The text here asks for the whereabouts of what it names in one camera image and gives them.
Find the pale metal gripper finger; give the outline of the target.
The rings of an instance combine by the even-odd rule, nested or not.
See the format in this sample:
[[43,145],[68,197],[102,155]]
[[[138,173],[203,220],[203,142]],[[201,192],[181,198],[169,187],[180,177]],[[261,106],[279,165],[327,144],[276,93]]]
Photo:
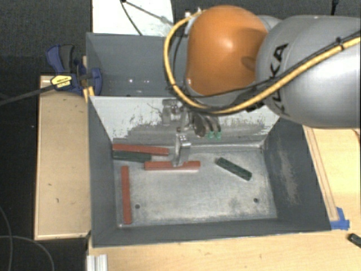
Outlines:
[[181,143],[181,162],[187,162],[190,157],[190,151],[191,151],[191,142],[184,141]]
[[185,158],[187,149],[187,138],[184,134],[177,134],[175,138],[174,157],[172,165],[174,167],[180,166]]

